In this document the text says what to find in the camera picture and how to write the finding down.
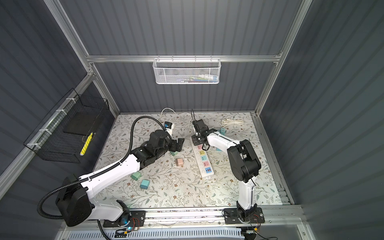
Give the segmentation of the yellow marker pen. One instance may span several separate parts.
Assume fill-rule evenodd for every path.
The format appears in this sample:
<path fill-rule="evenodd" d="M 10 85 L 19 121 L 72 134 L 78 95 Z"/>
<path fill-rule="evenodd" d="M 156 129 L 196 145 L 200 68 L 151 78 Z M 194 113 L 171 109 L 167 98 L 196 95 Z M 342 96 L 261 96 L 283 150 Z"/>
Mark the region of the yellow marker pen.
<path fill-rule="evenodd" d="M 83 148 L 82 148 L 82 150 L 80 152 L 80 156 L 84 156 L 86 154 L 87 149 L 88 149 L 88 147 L 89 147 L 89 145 L 90 145 L 90 143 L 91 143 L 91 141 L 93 139 L 93 136 L 94 136 L 94 133 L 90 133 L 89 136 L 87 137 L 87 139 L 86 139 L 86 141 L 84 143 L 84 146 L 83 146 Z"/>

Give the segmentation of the green charger cube left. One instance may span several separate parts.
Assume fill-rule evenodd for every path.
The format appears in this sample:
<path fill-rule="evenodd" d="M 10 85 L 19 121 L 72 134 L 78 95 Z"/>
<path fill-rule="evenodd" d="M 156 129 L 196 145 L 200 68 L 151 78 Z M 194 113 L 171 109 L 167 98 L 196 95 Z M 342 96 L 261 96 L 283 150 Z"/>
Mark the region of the green charger cube left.
<path fill-rule="evenodd" d="M 135 181 L 138 181 L 142 177 L 142 174 L 140 172 L 135 172 L 131 174 L 131 178 Z"/>

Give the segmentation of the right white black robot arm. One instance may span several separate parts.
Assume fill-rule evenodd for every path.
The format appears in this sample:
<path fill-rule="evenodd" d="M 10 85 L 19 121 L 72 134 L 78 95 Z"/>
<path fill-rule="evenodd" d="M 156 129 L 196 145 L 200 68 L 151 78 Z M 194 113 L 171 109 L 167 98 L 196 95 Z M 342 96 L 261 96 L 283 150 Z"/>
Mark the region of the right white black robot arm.
<path fill-rule="evenodd" d="M 231 170 L 239 181 L 239 197 L 237 200 L 238 221 L 242 223 L 264 223 L 264 215 L 258 207 L 254 193 L 255 178 L 262 165 L 250 141 L 233 140 L 215 129 L 198 130 L 191 137 L 194 146 L 215 147 L 227 152 Z"/>

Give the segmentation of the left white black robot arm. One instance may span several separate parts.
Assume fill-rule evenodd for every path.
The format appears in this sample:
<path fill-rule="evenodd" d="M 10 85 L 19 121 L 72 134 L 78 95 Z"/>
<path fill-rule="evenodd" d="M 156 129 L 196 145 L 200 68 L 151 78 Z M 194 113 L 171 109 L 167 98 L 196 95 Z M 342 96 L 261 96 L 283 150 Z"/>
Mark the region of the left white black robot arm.
<path fill-rule="evenodd" d="M 150 139 L 131 150 L 124 159 L 88 175 L 81 176 L 80 184 L 59 191 L 57 207 L 67 226 L 73 227 L 88 220 L 107 220 L 120 227 L 132 226 L 129 208 L 123 201 L 103 203 L 95 196 L 106 187 L 153 164 L 166 152 L 182 150 L 184 139 L 172 140 L 163 130 L 150 134 Z"/>

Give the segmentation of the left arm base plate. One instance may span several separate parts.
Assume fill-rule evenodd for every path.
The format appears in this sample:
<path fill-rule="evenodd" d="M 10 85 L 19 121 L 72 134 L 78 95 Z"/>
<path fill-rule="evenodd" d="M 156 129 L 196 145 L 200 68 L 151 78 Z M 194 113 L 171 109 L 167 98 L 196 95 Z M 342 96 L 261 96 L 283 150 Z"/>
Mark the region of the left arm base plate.
<path fill-rule="evenodd" d="M 128 227 L 143 227 L 146 219 L 146 211 L 130 211 L 128 214 L 124 212 L 121 217 L 119 217 L 116 221 L 111 222 L 105 220 L 103 223 L 104 228 L 128 228 Z"/>

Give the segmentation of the black pad in basket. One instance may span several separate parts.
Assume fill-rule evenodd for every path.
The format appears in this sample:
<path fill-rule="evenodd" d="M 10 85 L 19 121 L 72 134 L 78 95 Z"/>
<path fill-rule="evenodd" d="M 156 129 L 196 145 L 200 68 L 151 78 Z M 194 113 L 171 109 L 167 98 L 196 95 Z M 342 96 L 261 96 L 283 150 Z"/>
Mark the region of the black pad in basket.
<path fill-rule="evenodd" d="M 104 117 L 97 114 L 76 113 L 65 125 L 63 132 L 66 134 L 88 136 L 95 133 L 103 122 Z"/>

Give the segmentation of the floral table mat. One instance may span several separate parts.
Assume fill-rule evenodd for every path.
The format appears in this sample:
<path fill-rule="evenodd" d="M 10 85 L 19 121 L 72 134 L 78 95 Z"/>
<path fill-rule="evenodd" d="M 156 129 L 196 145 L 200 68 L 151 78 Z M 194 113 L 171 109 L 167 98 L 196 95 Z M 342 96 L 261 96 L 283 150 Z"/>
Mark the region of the floral table mat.
<path fill-rule="evenodd" d="M 222 120 L 233 123 L 225 125 L 227 137 L 249 140 L 261 162 L 261 170 L 255 178 L 254 192 L 258 205 L 281 205 L 280 192 L 265 157 L 250 113 L 198 113 L 207 126 L 219 130 Z M 190 138 L 193 135 L 191 116 L 171 112 L 154 114 L 153 119 L 140 119 L 138 115 L 120 115 L 115 120 L 100 158 L 95 165 L 99 170 L 121 159 L 128 147 L 138 147 L 149 139 L 151 132 L 159 129 L 158 122 L 169 121 L 175 125 L 172 137 L 184 138 L 183 149 L 176 156 L 166 153 L 155 163 L 141 170 L 141 180 L 149 180 L 147 190 L 141 189 L 141 180 L 130 176 L 106 187 L 95 197 L 97 201 L 121 200 L 130 208 L 185 208 L 234 206 L 238 199 L 238 180 L 231 171 L 228 155 L 210 147 L 207 152 L 214 176 L 204 180 L 199 172 Z M 176 159 L 183 158 L 184 165 L 176 166 Z"/>

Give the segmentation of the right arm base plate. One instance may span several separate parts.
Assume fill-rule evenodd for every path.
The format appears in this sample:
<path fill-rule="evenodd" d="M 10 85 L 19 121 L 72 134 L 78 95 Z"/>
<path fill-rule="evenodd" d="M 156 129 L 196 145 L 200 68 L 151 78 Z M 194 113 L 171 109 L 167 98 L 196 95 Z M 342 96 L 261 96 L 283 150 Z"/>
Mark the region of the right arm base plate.
<path fill-rule="evenodd" d="M 246 213 L 240 212 L 240 209 L 227 208 L 222 210 L 222 215 L 227 225 L 236 224 L 264 224 L 265 217 L 261 208 L 255 208 L 254 210 L 246 211 Z"/>

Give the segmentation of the pink charger cube lower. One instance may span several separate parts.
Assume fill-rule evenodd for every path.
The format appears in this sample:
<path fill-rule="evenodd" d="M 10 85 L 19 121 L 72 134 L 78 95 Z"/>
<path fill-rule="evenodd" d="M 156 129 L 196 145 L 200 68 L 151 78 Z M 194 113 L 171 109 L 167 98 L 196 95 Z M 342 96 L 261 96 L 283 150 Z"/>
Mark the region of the pink charger cube lower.
<path fill-rule="evenodd" d="M 183 158 L 177 158 L 176 159 L 176 166 L 182 167 L 184 165 L 184 159 Z"/>

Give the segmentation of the white multicolour power strip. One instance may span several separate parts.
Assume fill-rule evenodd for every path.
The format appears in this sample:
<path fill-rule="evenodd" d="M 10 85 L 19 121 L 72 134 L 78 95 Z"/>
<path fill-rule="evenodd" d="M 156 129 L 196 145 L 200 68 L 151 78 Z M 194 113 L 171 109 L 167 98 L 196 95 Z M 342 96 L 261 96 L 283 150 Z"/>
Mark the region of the white multicolour power strip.
<path fill-rule="evenodd" d="M 190 138 L 190 142 L 202 178 L 204 180 L 211 179 L 211 177 L 213 177 L 215 173 L 208 158 L 207 152 L 203 150 L 203 145 L 195 146 L 192 138 Z"/>

